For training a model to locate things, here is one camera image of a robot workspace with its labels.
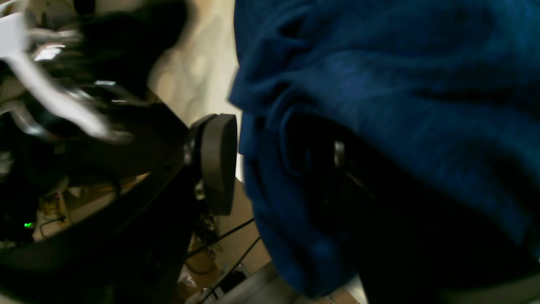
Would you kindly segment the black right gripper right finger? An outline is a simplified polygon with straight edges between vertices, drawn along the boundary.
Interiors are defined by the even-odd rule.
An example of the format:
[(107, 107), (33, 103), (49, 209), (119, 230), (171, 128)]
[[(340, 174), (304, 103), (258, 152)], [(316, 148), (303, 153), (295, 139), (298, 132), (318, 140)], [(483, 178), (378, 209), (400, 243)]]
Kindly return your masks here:
[(345, 127), (287, 120), (309, 221), (353, 258), (371, 304), (538, 304), (539, 266), (485, 216), (427, 187)]

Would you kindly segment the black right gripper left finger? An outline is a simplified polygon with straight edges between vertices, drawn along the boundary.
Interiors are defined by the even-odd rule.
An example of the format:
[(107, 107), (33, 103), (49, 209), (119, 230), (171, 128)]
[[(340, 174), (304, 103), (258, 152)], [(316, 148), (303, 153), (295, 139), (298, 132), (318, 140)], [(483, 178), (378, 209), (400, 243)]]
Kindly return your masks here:
[(1, 295), (17, 304), (169, 304), (201, 213), (231, 213), (237, 144), (235, 115), (203, 117), (112, 204), (2, 254)]

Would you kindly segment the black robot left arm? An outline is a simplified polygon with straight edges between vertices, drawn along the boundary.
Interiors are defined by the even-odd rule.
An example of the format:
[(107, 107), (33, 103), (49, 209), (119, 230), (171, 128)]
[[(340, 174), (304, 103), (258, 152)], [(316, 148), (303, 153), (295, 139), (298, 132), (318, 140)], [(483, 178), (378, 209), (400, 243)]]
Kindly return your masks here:
[(189, 21), (185, 0), (80, 14), (77, 2), (1, 2), (1, 177), (145, 174), (186, 126), (149, 87)]

